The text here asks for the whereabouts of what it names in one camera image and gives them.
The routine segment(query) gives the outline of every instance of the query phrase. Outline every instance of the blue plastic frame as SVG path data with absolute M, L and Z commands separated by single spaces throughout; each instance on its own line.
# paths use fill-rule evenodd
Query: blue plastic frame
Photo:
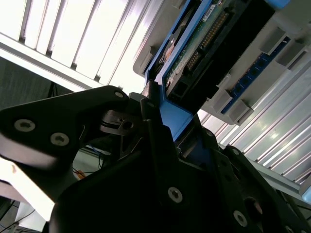
M 174 23 L 171 31 L 169 32 L 168 36 L 165 38 L 165 41 L 161 45 L 159 51 L 155 55 L 154 59 L 150 63 L 149 67 L 145 73 L 145 82 L 147 83 L 149 80 L 149 71 L 151 67 L 155 64 L 156 60 L 158 59 L 159 55 L 165 49 L 168 40 L 171 34 L 174 32 L 175 29 L 178 27 L 178 22 L 181 20 L 181 17 L 185 10 L 187 9 L 191 0 L 187 0 L 183 9 L 181 10 L 176 22 Z M 160 85 L 160 111 L 163 120 L 163 124 L 168 126 L 171 129 L 171 133 L 173 139 L 176 140 L 177 137 L 183 132 L 186 126 L 190 123 L 193 118 L 193 115 L 188 112 L 187 110 L 177 106 L 176 104 L 170 102 L 166 98 L 166 90 L 165 90 L 165 82 L 164 79 L 168 74 L 169 70 L 171 69 L 172 65 L 174 64 L 175 60 L 181 53 L 182 49 L 186 45 L 187 41 L 189 40 L 190 36 L 192 35 L 193 31 L 195 30 L 196 26 L 199 24 L 201 19 L 203 18 L 205 12 L 208 10 L 210 6 L 211 0 L 203 0 L 197 9 L 196 13 L 194 14 L 193 18 L 191 19 L 190 23 L 188 24 L 187 28 L 185 29 L 184 33 L 182 34 L 181 38 L 179 39 L 173 53 L 171 54 L 168 61 L 165 63 L 164 67 L 158 73 L 155 81 Z

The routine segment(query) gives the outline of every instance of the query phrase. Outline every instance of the white louver panel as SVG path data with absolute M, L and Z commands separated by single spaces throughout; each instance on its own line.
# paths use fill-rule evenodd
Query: white louver panel
M 77 53 L 78 72 L 95 78 L 127 3 L 128 0 L 103 1 L 97 6 Z
M 19 39 L 25 8 L 26 0 L 0 1 L 0 32 L 2 34 L 14 40 Z
M 217 141 L 239 148 L 245 156 L 302 184 L 311 174 L 311 54 L 288 70 L 255 105 L 241 126 L 199 112 L 202 125 Z
M 68 0 L 57 26 L 51 58 L 70 67 L 95 0 Z
M 134 59 L 162 3 L 0 1 L 0 43 L 8 46 L 0 55 L 73 91 L 112 84 L 141 92 Z

